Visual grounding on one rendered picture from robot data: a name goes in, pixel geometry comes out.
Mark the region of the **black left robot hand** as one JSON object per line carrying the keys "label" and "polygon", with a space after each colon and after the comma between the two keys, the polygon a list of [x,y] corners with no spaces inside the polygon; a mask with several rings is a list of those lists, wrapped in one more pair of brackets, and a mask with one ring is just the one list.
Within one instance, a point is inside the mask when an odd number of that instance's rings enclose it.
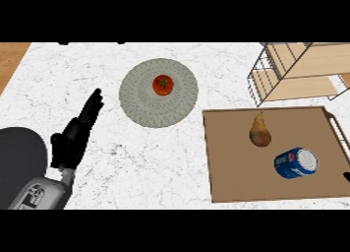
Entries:
{"label": "black left robot hand", "polygon": [[53,168],[77,168],[84,157],[90,132],[103,105],[102,90],[96,89],[85,101],[79,115],[71,119],[63,131],[50,136],[50,166]]}

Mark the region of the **blue can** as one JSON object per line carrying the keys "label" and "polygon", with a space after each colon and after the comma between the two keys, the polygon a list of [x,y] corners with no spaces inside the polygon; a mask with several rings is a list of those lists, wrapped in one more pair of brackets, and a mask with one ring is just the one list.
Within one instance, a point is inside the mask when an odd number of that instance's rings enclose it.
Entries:
{"label": "blue can", "polygon": [[294,148],[276,156],[274,168],[288,179],[304,177],[316,174],[319,159],[307,148]]}

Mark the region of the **brown wooden tray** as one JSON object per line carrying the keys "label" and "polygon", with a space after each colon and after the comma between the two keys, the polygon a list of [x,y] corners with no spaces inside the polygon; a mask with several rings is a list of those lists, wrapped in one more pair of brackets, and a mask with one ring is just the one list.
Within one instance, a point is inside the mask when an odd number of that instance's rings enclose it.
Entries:
{"label": "brown wooden tray", "polygon": [[[249,140],[254,117],[263,113],[271,134],[267,147]],[[333,114],[322,106],[218,109],[203,112],[211,193],[215,203],[350,197],[350,148]],[[286,179],[274,158],[302,147],[319,159],[314,175]]]}

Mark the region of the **dark grey round object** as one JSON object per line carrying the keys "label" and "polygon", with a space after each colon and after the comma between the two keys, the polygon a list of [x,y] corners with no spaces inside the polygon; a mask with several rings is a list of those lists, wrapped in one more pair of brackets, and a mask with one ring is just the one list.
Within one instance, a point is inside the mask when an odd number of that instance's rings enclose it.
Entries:
{"label": "dark grey round object", "polygon": [[44,176],[47,149],[29,128],[0,129],[0,210],[7,210],[26,183]]}

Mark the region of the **round grey woven placemat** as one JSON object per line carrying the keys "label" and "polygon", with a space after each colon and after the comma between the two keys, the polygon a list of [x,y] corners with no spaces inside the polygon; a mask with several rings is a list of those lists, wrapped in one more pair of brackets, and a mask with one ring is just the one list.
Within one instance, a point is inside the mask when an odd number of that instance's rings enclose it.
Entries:
{"label": "round grey woven placemat", "polygon": [[119,89],[121,108],[128,119],[147,128],[177,124],[198,101],[198,80],[175,60],[153,58],[128,71]]}

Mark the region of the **brown pear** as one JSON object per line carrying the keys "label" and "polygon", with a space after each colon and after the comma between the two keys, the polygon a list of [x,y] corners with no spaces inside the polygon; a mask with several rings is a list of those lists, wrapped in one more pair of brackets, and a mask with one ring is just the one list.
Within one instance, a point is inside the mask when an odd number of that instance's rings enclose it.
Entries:
{"label": "brown pear", "polygon": [[263,113],[254,117],[254,122],[249,130],[249,140],[257,147],[267,147],[271,143],[271,134],[268,132]]}

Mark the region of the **red tomato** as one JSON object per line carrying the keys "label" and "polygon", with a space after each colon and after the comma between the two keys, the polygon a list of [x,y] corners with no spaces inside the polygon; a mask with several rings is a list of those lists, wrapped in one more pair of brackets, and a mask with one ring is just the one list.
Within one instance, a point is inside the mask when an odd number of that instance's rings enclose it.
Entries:
{"label": "red tomato", "polygon": [[174,89],[174,81],[170,76],[159,75],[152,81],[152,88],[158,95],[170,95]]}

